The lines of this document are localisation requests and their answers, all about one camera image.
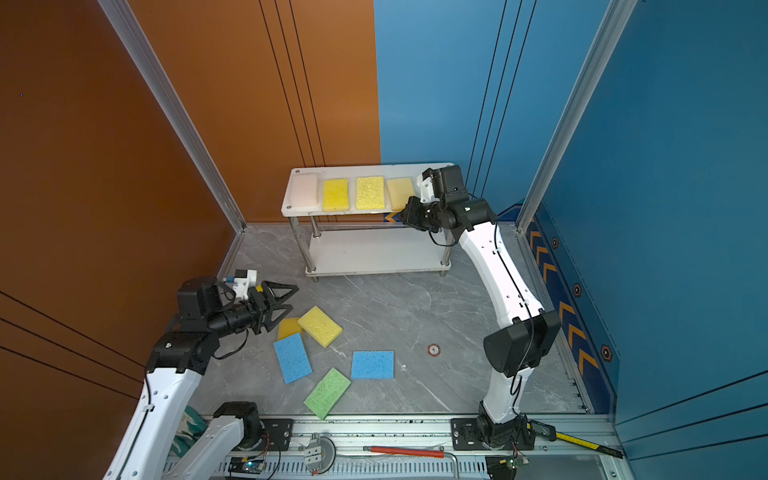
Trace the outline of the yellow cellulose sponge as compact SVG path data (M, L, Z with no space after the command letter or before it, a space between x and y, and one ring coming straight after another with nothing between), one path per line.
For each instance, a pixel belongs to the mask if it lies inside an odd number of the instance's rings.
M317 306L298 319L298 325L323 348L336 340L343 329Z
M386 208L384 178L381 176L356 179L356 209L383 210Z

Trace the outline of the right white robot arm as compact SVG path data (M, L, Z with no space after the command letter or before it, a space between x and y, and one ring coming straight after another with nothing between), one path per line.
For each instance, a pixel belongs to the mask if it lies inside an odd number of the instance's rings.
M427 169L400 218L434 236L448 233L475 266L497 316L498 329L483 340L492 369L476 420L479 441L490 449L531 450L535 433L520 411L525 385L560 332L562 321L527 286L504 244L497 215L467 190L457 165Z

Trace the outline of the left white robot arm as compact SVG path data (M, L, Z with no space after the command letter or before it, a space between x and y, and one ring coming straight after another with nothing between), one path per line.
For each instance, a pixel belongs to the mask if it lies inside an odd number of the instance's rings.
M209 479L236 449L262 458L289 449L293 423L262 421L250 401L220 406L202 437L172 468L166 466L189 401L223 338L275 329L291 311L296 285L246 281L237 293L211 276L190 279L177 292L178 312L154 345L142 392L110 466L107 479Z

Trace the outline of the yellow foam sponge front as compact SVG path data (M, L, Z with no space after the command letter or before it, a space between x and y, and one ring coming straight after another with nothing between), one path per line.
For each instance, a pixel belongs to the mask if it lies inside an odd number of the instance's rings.
M346 178L323 181L322 210L344 212L350 209L349 186Z

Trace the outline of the white foam sponge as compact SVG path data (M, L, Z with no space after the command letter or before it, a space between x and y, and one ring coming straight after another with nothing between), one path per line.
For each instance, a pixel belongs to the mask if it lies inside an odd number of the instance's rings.
M319 203L319 180L316 174L294 175L290 183L289 204L292 209L312 209Z

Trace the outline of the orange-yellow thick sponge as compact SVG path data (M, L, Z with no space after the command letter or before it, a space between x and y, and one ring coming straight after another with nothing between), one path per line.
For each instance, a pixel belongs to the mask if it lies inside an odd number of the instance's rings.
M409 177L388 179L386 187L393 211L402 211L415 195L413 180Z

